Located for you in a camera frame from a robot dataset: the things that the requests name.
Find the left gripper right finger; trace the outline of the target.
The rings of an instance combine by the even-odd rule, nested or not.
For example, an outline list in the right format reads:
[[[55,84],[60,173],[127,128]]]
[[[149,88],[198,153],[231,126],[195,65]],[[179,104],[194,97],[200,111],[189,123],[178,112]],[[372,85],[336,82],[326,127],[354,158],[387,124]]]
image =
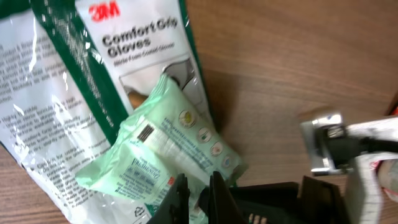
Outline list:
[[[246,223],[223,177],[217,171],[210,177],[208,221],[209,224]]]

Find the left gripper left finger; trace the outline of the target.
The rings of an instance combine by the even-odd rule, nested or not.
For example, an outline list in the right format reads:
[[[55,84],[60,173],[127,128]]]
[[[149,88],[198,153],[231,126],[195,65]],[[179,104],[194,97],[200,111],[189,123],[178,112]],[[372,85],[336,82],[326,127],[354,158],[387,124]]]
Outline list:
[[[188,180],[179,174],[147,224],[189,224],[189,197]]]

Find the red sachet stick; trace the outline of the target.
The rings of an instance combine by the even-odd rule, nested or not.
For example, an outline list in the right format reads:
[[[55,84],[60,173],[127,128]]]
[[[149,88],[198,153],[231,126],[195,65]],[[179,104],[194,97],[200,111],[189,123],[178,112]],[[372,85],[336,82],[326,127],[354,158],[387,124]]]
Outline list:
[[[389,109],[387,111],[387,115],[391,116],[391,115],[398,115],[398,100],[394,100],[390,106]]]

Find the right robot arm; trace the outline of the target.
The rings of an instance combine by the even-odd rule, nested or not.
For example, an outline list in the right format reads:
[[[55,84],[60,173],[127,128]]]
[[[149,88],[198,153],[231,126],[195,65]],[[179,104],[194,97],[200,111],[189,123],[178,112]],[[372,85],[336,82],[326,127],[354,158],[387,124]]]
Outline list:
[[[220,175],[200,195],[210,223],[377,223],[397,178],[397,118],[345,125],[340,114],[300,129],[311,160],[301,183],[228,188]]]

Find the pale teal sachet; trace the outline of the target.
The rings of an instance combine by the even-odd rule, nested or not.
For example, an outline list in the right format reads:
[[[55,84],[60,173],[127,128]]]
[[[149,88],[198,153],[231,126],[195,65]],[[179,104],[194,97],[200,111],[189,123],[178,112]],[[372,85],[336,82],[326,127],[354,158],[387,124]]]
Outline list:
[[[238,153],[163,74],[121,123],[111,149],[80,169],[75,179],[86,189],[158,205],[179,174],[196,198],[214,171],[233,185],[245,170]]]

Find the green plastic packet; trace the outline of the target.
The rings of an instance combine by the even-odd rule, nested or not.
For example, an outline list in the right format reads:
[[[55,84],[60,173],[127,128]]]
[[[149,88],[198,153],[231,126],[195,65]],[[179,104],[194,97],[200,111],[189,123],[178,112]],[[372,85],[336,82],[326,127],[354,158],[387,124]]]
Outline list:
[[[155,207],[75,173],[170,75],[211,118],[185,1],[2,1],[1,145],[71,223],[147,223]]]

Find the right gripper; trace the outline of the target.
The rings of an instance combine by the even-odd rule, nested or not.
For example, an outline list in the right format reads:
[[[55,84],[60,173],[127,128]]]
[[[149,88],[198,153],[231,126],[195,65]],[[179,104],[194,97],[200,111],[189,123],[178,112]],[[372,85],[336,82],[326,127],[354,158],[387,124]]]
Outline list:
[[[266,223],[351,222],[339,187],[311,177],[303,177],[301,184],[281,182],[230,187],[229,191],[246,223],[254,223],[255,217]],[[209,194],[210,186],[202,191],[198,201],[207,217]]]

